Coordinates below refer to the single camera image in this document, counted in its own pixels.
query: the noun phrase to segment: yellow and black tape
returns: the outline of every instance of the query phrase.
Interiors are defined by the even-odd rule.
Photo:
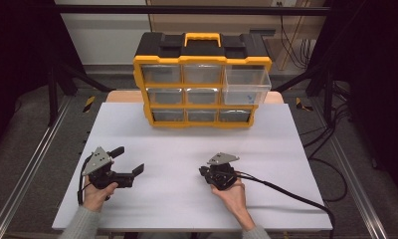
[[[297,109],[301,109],[301,110],[305,110],[307,112],[313,112],[313,107],[305,107],[302,103],[300,98],[296,98],[296,108]]]
[[[88,113],[90,111],[94,100],[95,100],[95,97],[89,97],[88,98],[87,103],[85,104],[85,107],[84,107],[84,113]]]

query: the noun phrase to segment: gray sleeve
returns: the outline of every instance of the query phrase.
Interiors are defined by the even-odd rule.
[[[100,223],[100,213],[92,212],[80,206],[68,228],[59,239],[93,239]]]
[[[243,239],[271,239],[262,226],[257,225],[250,231],[243,231]]]

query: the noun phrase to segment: hand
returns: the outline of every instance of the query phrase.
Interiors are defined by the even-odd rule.
[[[90,184],[90,179],[85,176],[85,186]],[[100,212],[105,199],[114,194],[115,189],[118,187],[116,182],[113,182],[104,189],[97,189],[92,184],[85,188],[85,201],[84,207],[90,211]]]
[[[212,193],[223,200],[227,209],[236,217],[242,228],[250,231],[256,227],[251,215],[246,208],[245,184],[240,178],[226,190],[218,190],[211,184]]]

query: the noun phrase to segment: silver bracket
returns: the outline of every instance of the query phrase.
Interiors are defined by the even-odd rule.
[[[108,155],[108,153],[106,153],[105,150],[103,150],[102,147],[99,146],[97,147],[97,150],[93,152],[90,161],[85,167],[85,170],[82,172],[82,175],[86,176],[111,162],[112,158]]]
[[[207,163],[211,164],[211,165],[221,165],[221,164],[228,163],[231,161],[236,161],[239,159],[240,159],[240,157],[238,157],[238,156],[227,154],[224,152],[218,152],[217,154],[215,154],[215,156],[213,156],[211,159],[209,159],[209,161]]]

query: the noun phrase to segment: white wall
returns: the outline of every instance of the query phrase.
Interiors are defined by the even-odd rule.
[[[145,0],[56,0],[56,4],[145,5]],[[144,32],[147,15],[62,14],[84,65],[127,65]]]

